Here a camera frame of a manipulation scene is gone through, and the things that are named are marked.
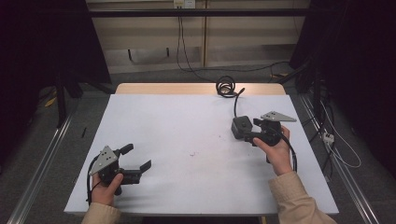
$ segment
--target sleeve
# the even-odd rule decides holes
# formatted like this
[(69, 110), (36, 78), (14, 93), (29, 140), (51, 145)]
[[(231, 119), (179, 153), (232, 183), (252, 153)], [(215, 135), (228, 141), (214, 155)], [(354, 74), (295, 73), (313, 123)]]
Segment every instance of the sleeve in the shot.
[(315, 199), (306, 193), (295, 172), (270, 180), (269, 186), (277, 201), (280, 223), (335, 223), (318, 210)]
[(116, 223), (120, 218), (120, 210), (101, 203), (91, 203), (82, 220), (82, 224)]

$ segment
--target jacket cuff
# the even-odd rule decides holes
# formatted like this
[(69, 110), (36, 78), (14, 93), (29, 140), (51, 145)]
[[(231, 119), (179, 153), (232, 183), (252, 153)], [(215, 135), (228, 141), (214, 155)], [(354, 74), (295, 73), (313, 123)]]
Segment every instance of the jacket cuff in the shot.
[(269, 186), (278, 203), (283, 203), (306, 194), (300, 177), (294, 171), (271, 179)]
[(101, 203), (91, 203), (82, 223), (116, 223), (120, 210)]

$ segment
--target hand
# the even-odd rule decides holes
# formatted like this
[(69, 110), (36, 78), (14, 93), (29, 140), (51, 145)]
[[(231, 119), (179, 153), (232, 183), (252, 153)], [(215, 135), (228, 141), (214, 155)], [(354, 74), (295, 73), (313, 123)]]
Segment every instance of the hand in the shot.
[(114, 205), (114, 192), (120, 186), (123, 179), (122, 174), (117, 174), (109, 186), (101, 182), (99, 174), (94, 174), (92, 177), (92, 185), (96, 186), (92, 190), (92, 202), (101, 203), (109, 206)]
[[(282, 132), (285, 137), (290, 138), (289, 129), (282, 126)], [(253, 142), (267, 154), (267, 158), (273, 165), (276, 175), (283, 175), (293, 170), (290, 164), (290, 149), (283, 139), (273, 147), (268, 146), (257, 137), (253, 138)]]

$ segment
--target table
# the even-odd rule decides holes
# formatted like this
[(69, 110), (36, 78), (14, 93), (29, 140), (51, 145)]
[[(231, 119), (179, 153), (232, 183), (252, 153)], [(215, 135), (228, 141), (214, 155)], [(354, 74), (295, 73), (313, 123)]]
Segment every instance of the table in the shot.
[[(297, 114), (279, 84), (245, 87), (238, 113), (251, 119), (269, 108)], [(256, 147), (233, 138), (233, 99), (217, 95), (214, 84), (121, 84), (112, 95), (78, 182), (65, 208), (83, 214), (88, 164), (105, 145), (133, 143), (120, 167), (134, 169), (147, 160), (152, 167), (139, 185), (125, 186), (116, 199), (123, 212), (137, 216), (265, 216), (276, 213), (268, 188), (275, 174)], [(288, 123), (290, 142), (299, 160), (307, 192), (325, 213), (338, 213), (300, 122)]]

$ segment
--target horizontal bar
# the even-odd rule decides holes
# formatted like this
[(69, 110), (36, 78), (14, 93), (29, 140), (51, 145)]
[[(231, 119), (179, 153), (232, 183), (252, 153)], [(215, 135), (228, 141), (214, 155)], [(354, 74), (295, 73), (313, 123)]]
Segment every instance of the horizontal bar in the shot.
[(51, 16), (89, 16), (92, 18), (114, 17), (303, 17), (330, 15), (334, 10), (310, 8), (262, 8), (262, 9), (93, 9), (88, 12), (48, 9), (38, 11)]

